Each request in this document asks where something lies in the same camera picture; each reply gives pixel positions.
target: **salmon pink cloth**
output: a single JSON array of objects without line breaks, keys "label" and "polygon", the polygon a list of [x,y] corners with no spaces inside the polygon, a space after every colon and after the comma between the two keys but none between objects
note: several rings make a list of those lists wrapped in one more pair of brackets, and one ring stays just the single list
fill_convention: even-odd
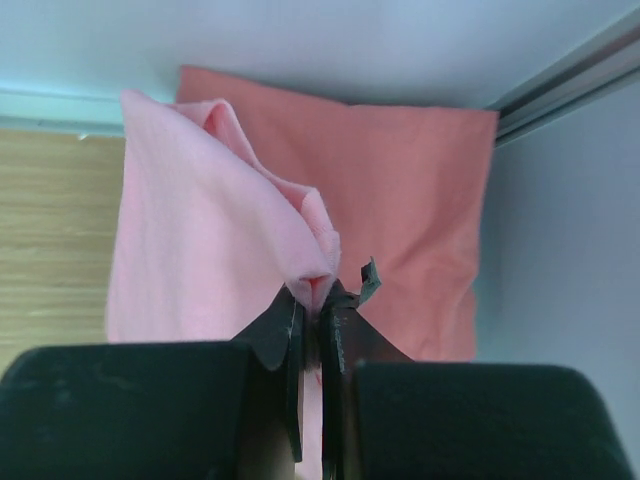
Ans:
[{"label": "salmon pink cloth", "polygon": [[347,106],[184,67],[177,100],[213,98],[233,105],[266,168],[320,191],[348,290],[373,256],[382,287],[360,313],[414,359],[471,359],[496,113]]},{"label": "salmon pink cloth", "polygon": [[[223,100],[170,106],[128,91],[121,103],[126,149],[109,341],[228,340],[283,283],[319,310],[340,242],[318,191],[267,171]],[[322,391],[315,372],[305,380],[296,471],[316,480]]]}]

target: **coral cloth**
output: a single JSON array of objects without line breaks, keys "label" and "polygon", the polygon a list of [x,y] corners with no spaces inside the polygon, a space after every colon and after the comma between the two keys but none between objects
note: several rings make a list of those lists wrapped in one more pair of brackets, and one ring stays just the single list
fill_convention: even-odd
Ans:
[{"label": "coral cloth", "polygon": [[472,282],[495,112],[347,106],[184,67],[177,99],[225,98],[260,161],[316,187],[340,232],[339,277],[382,287],[360,313],[414,359],[475,353]]},{"label": "coral cloth", "polygon": [[[228,340],[283,283],[319,310],[340,258],[317,190],[258,162],[223,100],[121,98],[124,184],[106,309],[111,342]],[[321,387],[307,373],[304,462],[322,476]]]}]

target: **light pink cloth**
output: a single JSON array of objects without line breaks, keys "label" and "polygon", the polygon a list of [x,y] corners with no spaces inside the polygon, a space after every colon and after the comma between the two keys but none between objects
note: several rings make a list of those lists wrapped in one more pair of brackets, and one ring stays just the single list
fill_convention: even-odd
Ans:
[{"label": "light pink cloth", "polygon": [[178,101],[225,98],[260,161],[316,187],[353,292],[373,256],[382,287],[360,313],[414,359],[475,353],[472,282],[495,112],[348,106],[185,67]]},{"label": "light pink cloth", "polygon": [[[121,102],[126,150],[109,341],[227,340],[283,283],[319,310],[340,246],[317,190],[265,170],[223,100],[167,106],[125,92]],[[322,476],[321,422],[310,372],[297,467],[309,480]]]}]

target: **pink cloth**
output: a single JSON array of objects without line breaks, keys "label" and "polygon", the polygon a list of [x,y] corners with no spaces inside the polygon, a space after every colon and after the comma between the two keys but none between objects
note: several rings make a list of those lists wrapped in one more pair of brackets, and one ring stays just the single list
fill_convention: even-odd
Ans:
[{"label": "pink cloth", "polygon": [[474,356],[496,113],[347,106],[194,67],[177,98],[225,98],[266,168],[320,191],[341,236],[339,277],[358,291],[375,258],[383,285],[360,312],[396,347],[414,359]]},{"label": "pink cloth", "polygon": [[[223,100],[122,95],[124,185],[106,309],[111,342],[227,340],[283,283],[319,310],[340,258],[317,190],[257,160]],[[305,478],[321,478],[321,388],[304,392]]]}]

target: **pink towel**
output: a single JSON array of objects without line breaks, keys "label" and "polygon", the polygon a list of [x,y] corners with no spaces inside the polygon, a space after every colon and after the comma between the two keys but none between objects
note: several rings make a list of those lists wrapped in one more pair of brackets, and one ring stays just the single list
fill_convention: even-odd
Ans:
[{"label": "pink towel", "polygon": [[320,191],[348,290],[374,257],[382,287],[360,309],[367,320],[414,359],[474,356],[495,112],[347,106],[185,67],[178,101],[212,98],[233,105],[266,168]]},{"label": "pink towel", "polygon": [[[124,185],[106,321],[111,342],[227,340],[283,283],[319,310],[340,258],[317,190],[257,160],[223,100],[167,106],[122,95]],[[321,478],[321,389],[304,392],[304,462]]]}]

